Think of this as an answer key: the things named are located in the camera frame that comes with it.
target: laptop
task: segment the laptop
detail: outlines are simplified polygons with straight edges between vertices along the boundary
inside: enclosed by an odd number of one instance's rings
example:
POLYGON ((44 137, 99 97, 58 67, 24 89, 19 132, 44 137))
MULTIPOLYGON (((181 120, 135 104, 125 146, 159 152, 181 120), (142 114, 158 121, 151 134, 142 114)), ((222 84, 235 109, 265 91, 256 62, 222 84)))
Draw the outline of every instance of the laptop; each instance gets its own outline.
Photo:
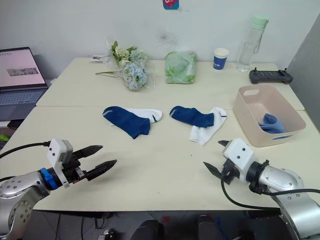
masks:
POLYGON ((0 121, 25 119, 47 89, 29 47, 0 50, 0 121))

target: sock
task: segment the sock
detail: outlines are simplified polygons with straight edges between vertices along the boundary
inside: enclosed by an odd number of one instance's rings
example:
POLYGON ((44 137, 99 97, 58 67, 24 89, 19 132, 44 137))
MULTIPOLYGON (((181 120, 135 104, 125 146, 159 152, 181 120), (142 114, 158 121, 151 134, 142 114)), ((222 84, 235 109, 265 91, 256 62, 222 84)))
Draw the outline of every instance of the sock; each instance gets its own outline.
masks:
POLYGON ((269 134, 282 134, 286 130, 282 122, 275 115, 266 113, 263 117, 263 123, 259 123, 260 128, 269 134))
POLYGON ((119 106, 106 108, 102 115, 111 123, 124 130, 133 139, 140 134, 148 135, 149 133, 150 120, 148 118, 139 117, 119 106))
POLYGON ((227 113, 223 108, 214 107, 210 111, 214 114, 214 125, 207 128, 192 126, 189 140, 200 145, 205 145, 211 137, 219 130, 227 119, 227 113))
POLYGON ((123 108, 134 115, 137 115, 140 118, 146 118, 150 120, 150 123, 159 122, 162 118, 162 111, 156 109, 142 109, 142 108, 123 108))
POLYGON ((202 114, 195 108, 185 108, 182 106, 175 106, 170 111, 170 116, 175 120, 183 123, 191 124, 193 126, 206 128, 214 125, 214 114, 202 114))

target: white sock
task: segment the white sock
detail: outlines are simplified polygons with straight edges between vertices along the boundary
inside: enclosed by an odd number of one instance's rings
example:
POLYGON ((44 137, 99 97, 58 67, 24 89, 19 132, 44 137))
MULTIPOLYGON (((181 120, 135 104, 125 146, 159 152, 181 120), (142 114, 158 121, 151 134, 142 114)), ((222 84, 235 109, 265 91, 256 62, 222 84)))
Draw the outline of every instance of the white sock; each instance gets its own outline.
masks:
POLYGON ((124 108, 124 107, 123 109, 137 115, 140 118, 149 119, 151 124, 159 122, 162 118, 162 111, 156 110, 156 109, 124 108))
POLYGON ((216 131, 224 124, 227 119, 227 113, 223 108, 214 107, 209 112, 214 114, 213 126, 198 127, 192 126, 189 140, 200 145, 205 145, 216 131))

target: green plastic bag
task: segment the green plastic bag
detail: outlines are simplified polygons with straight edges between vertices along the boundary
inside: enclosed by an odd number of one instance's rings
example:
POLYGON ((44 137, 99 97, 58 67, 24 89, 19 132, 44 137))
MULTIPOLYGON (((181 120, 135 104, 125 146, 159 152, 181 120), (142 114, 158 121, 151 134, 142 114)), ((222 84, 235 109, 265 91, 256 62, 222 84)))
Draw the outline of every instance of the green plastic bag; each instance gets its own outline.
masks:
POLYGON ((165 56, 165 82, 193 84, 196 78, 197 56, 191 51, 171 51, 165 56))

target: water bottle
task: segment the water bottle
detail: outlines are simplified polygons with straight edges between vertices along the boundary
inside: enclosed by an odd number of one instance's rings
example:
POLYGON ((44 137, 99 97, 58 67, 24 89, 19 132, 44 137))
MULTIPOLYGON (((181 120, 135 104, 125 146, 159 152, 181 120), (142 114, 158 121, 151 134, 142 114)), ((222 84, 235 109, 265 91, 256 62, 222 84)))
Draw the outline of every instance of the water bottle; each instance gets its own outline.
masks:
POLYGON ((253 55, 257 54, 259 51, 262 35, 264 34, 268 22, 269 18, 267 16, 254 15, 252 17, 250 33, 242 47, 240 58, 236 66, 237 70, 241 72, 249 70, 253 55))

